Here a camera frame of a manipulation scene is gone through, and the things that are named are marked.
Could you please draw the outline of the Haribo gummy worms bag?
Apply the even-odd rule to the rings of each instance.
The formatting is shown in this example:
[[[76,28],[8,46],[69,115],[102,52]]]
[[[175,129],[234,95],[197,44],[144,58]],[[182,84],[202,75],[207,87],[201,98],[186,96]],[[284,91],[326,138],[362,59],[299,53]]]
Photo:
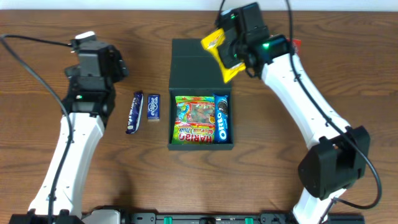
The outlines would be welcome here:
[[[176,96],[177,112],[172,144],[213,144],[215,137],[215,98]]]

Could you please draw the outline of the blue Oreo cookie pack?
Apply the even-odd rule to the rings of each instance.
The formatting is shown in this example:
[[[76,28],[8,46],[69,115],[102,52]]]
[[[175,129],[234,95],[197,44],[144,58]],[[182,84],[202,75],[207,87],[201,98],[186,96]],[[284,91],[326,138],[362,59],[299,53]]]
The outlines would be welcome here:
[[[215,118],[216,118],[216,133],[215,143],[221,144],[226,143],[229,138],[229,127],[228,127],[228,96],[227,95],[216,95],[215,99]]]

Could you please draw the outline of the dark green gift box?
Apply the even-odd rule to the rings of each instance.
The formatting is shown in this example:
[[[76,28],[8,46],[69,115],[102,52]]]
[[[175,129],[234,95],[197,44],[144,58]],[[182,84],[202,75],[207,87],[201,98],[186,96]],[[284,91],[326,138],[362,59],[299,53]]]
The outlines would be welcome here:
[[[232,84],[225,84],[217,61],[203,49],[200,39],[173,39],[169,78],[169,135],[171,151],[229,151],[234,147]],[[174,144],[176,96],[228,96],[228,140],[222,144]]]

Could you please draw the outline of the red Hacks candy bag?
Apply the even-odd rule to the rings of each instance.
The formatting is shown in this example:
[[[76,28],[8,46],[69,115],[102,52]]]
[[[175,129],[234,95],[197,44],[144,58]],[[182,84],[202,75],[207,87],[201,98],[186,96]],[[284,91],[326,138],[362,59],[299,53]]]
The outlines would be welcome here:
[[[291,42],[295,49],[295,53],[299,55],[301,52],[302,41],[300,39],[292,39]]]

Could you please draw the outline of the yellow Hacks candy bag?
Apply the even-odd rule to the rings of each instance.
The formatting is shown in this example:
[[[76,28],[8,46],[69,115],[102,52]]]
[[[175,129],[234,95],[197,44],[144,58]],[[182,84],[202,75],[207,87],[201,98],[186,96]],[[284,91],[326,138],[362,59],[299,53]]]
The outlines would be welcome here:
[[[225,34],[223,29],[218,29],[206,36],[201,40],[201,46],[204,50],[209,52],[216,62],[219,65],[221,70],[221,74],[223,77],[224,83],[228,83],[231,81],[239,72],[242,72],[246,69],[246,65],[244,62],[239,61],[237,65],[233,65],[231,68],[226,68],[221,61],[221,57],[219,55],[219,47],[221,44],[225,42]]]

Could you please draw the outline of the blue Eclipse mints tin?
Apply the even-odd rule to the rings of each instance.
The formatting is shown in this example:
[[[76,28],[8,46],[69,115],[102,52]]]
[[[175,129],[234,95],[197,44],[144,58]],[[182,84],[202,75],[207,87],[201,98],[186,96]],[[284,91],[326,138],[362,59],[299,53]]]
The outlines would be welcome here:
[[[151,121],[160,119],[160,95],[148,96],[147,119]]]

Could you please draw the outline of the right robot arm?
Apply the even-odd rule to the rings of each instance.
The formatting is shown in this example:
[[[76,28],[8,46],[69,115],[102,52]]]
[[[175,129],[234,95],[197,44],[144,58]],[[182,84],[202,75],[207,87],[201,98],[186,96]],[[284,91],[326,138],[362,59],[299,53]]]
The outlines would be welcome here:
[[[326,223],[329,211],[369,168],[370,136],[353,128],[324,99],[306,74],[291,35],[272,35],[258,3],[220,10],[217,59],[224,81],[245,70],[260,78],[289,112],[308,152],[298,166],[303,192],[294,223]]]

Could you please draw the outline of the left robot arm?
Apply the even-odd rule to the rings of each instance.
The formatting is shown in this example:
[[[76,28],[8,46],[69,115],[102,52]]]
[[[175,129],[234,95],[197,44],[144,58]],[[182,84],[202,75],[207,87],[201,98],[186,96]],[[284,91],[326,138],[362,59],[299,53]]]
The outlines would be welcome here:
[[[68,47],[77,65],[65,69],[69,86],[60,104],[63,116],[49,169],[27,213],[13,214],[10,223],[121,223],[118,210],[82,213],[86,176],[95,149],[115,107],[114,84],[129,75],[115,46],[93,32],[76,36]]]

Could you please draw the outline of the purple Dairy Milk bar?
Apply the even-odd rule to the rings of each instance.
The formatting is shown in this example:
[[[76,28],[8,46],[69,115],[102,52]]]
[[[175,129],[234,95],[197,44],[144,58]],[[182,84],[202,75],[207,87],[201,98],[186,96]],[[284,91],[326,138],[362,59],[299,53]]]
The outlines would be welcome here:
[[[132,99],[131,109],[129,111],[126,134],[134,134],[138,130],[141,121],[143,103],[143,92],[135,92]]]

